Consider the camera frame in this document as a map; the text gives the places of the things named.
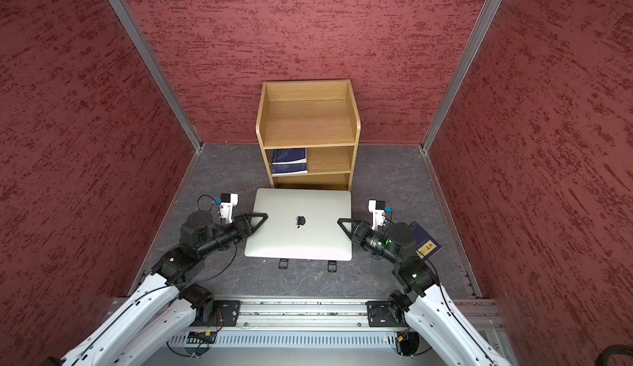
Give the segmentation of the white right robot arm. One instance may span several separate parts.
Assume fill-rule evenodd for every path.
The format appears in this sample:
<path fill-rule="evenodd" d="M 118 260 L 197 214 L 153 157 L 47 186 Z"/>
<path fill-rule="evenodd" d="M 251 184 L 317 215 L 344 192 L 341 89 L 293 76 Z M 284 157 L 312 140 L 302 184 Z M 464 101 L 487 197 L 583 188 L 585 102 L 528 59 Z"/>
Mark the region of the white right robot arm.
<path fill-rule="evenodd" d="M 509 365 L 454 305 L 435 266 L 418 254 L 410 224 L 392 224 L 385 234 L 371 224 L 339 219 L 352 243 L 392 263 L 398 290 L 389 296 L 392 319 L 418 333 L 447 365 Z"/>

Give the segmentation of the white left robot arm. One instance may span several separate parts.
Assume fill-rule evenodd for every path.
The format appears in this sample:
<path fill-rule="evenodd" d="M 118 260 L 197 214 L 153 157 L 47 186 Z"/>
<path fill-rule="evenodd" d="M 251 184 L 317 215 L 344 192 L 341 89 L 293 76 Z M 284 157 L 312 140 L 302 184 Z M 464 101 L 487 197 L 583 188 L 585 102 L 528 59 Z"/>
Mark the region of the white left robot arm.
<path fill-rule="evenodd" d="M 141 365 L 173 335 L 214 320 L 214 295 L 195 280 L 206 257 L 237 245 L 267 221 L 242 214 L 225 225 L 199 210 L 181 226 L 179 244 L 166 252 L 136 291 L 87 339 L 47 365 Z"/>

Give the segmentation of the silver laptop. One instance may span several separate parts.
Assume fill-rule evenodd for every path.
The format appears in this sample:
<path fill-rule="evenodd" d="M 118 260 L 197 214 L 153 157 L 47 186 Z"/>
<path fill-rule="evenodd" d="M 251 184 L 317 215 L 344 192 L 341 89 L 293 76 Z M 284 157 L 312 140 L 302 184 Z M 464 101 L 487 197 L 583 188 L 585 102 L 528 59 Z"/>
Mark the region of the silver laptop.
<path fill-rule="evenodd" d="M 351 217 L 349 191 L 259 189 L 253 212 L 268 219 L 247 239 L 246 257 L 352 259 L 351 240 L 337 223 Z"/>

